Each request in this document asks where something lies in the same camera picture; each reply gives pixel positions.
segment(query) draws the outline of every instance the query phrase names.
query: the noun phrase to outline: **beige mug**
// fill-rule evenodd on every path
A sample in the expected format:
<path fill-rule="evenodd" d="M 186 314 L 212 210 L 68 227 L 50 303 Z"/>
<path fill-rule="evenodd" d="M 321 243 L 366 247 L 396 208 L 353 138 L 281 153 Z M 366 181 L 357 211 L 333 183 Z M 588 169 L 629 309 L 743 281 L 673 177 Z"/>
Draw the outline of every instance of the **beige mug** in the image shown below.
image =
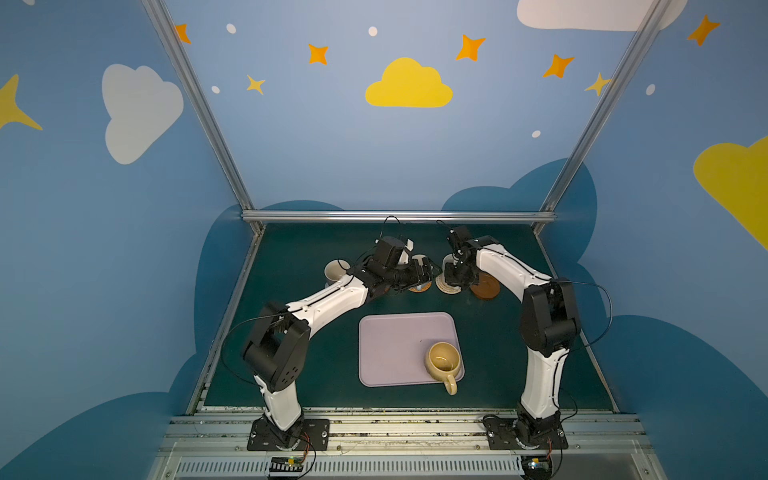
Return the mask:
<path fill-rule="evenodd" d="M 440 342 L 429 347 L 424 360 L 427 372 L 433 379 L 445 383 L 445 389 L 456 395 L 456 375 L 462 366 L 462 356 L 450 343 Z"/>

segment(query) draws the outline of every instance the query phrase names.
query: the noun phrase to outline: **mug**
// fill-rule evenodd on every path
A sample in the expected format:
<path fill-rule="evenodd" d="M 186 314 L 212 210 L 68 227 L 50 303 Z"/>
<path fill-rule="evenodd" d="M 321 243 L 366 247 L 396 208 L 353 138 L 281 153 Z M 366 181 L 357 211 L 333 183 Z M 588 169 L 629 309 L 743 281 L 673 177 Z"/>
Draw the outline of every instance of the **mug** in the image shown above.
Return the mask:
<path fill-rule="evenodd" d="M 448 393 L 456 395 L 456 375 L 462 366 L 462 356 L 456 347 L 446 342 L 436 343 L 429 347 L 424 364 L 433 379 L 445 383 Z"/>
<path fill-rule="evenodd" d="M 344 260 L 332 260 L 328 262 L 323 273 L 326 275 L 326 287 L 333 285 L 341 280 L 341 277 L 346 275 L 346 271 L 349 270 L 349 263 Z"/>

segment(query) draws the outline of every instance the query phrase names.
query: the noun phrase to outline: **mug handle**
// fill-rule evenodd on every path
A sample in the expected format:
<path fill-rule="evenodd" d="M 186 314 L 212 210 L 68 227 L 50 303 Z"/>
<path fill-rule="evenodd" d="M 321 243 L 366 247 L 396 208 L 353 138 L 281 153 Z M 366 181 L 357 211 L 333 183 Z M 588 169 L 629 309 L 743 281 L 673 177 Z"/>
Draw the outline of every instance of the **mug handle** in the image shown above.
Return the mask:
<path fill-rule="evenodd" d="M 458 387 L 456 386 L 456 380 L 453 378 L 453 375 L 448 375 L 448 378 L 445 379 L 443 383 L 445 383 L 445 389 L 448 390 L 450 395 L 456 395 Z"/>

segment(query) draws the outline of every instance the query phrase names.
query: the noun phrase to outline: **lavender rectangular tray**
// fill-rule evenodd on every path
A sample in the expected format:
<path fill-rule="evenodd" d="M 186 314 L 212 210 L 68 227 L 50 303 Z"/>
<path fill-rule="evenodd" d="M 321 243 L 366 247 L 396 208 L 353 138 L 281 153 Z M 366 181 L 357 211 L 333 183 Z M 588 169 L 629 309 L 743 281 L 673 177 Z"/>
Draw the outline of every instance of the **lavender rectangular tray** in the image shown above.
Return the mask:
<path fill-rule="evenodd" d="M 447 342 L 456 347 L 453 317 L 445 312 L 368 315 L 359 325 L 359 377 L 365 386 L 439 383 L 424 367 L 429 347 Z M 464 376 L 464 359 L 456 376 Z"/>

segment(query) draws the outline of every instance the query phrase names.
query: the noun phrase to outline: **green mat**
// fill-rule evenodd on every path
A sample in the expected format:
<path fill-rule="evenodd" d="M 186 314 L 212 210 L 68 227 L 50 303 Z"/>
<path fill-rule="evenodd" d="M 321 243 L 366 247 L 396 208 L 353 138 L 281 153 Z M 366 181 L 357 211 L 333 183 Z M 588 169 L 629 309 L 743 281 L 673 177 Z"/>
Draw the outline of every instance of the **green mat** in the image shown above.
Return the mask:
<path fill-rule="evenodd" d="M 538 243 L 525 225 L 471 225 L 476 237 L 491 235 L 541 272 L 550 273 Z M 272 223 L 266 228 L 253 269 L 227 337 L 222 357 L 245 379 L 252 379 L 238 357 L 252 322 L 264 303 L 299 300 L 325 286 L 324 266 L 335 258 L 354 261 L 373 246 L 381 225 L 362 223 Z M 450 253 L 445 228 L 437 224 L 387 223 L 385 235 L 403 233 L 414 241 L 414 253 L 440 263 Z M 456 324 L 466 374 L 458 393 L 450 396 L 443 384 L 370 388 L 358 378 L 358 323 L 366 315 L 447 312 Z M 527 354 L 518 332 L 521 304 L 502 287 L 493 300 L 471 292 L 446 295 L 435 285 L 424 293 L 403 292 L 373 300 L 340 316 L 320 330 L 310 343 L 306 365 L 296 381 L 305 407 L 429 407 L 513 409 L 525 386 Z M 584 350 L 569 356 L 562 386 L 579 409 L 610 410 L 611 401 Z M 221 362 L 210 384 L 206 406 L 263 406 L 255 385 L 233 376 Z M 572 409 L 568 395 L 561 406 Z"/>

